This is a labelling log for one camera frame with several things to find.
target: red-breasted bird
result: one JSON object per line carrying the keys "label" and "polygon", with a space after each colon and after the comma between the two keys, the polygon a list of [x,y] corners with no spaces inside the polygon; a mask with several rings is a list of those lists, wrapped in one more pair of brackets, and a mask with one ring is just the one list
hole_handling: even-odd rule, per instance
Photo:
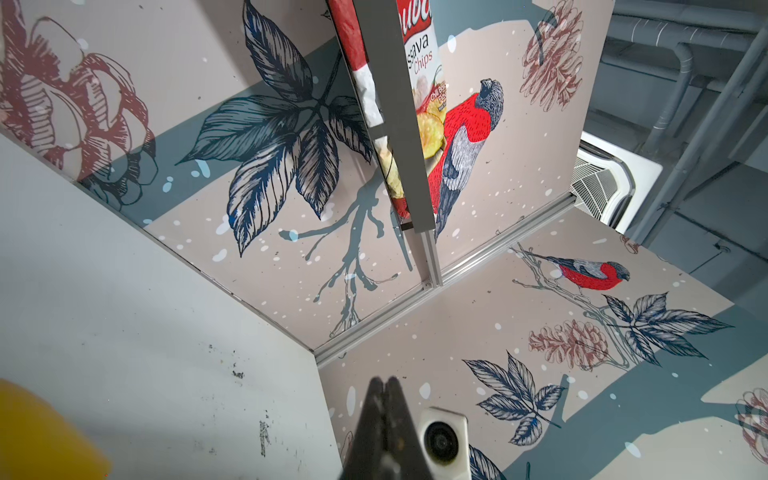
{"label": "red-breasted bird", "polygon": [[558,266],[563,276],[579,287],[589,290],[610,290],[622,280],[629,281],[629,270],[616,262],[591,262],[571,258],[544,257],[526,252]]}
{"label": "red-breasted bird", "polygon": [[467,98],[445,116],[445,150],[429,174],[429,192],[437,214],[435,238],[445,228],[453,204],[469,182],[469,175],[485,139],[502,118],[502,84],[486,79],[480,85],[479,93]]}

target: air conditioner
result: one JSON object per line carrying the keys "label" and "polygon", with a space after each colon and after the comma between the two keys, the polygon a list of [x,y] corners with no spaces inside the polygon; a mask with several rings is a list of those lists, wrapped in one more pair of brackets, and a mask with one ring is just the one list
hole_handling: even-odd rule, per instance
{"label": "air conditioner", "polygon": [[571,192],[576,208],[625,233],[659,174],[661,165],[583,131]]}

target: bird head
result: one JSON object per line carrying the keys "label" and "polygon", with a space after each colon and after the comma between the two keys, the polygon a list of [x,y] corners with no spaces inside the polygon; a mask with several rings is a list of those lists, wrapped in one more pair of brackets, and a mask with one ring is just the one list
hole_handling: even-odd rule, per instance
{"label": "bird head", "polygon": [[616,269],[616,277],[622,280],[629,281],[629,270],[624,268],[624,265],[616,262],[606,262],[608,265]]}
{"label": "bird head", "polygon": [[502,84],[490,78],[480,81],[480,93],[475,100],[475,107],[487,111],[491,115],[491,130],[496,128],[504,112]]}

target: vent grille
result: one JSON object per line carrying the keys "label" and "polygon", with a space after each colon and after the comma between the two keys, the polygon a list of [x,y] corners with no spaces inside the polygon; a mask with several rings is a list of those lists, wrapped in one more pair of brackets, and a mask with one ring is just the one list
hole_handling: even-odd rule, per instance
{"label": "vent grille", "polygon": [[600,220],[608,200],[618,191],[610,170],[576,158],[571,178],[571,192],[576,195],[576,208]]}

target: camera lens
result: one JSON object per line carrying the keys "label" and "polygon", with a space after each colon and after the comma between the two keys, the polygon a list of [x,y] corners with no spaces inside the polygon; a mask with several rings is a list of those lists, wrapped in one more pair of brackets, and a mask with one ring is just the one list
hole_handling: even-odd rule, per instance
{"label": "camera lens", "polygon": [[432,460],[444,465],[453,462],[458,456],[456,432],[444,422],[434,422],[427,427],[424,445]]}

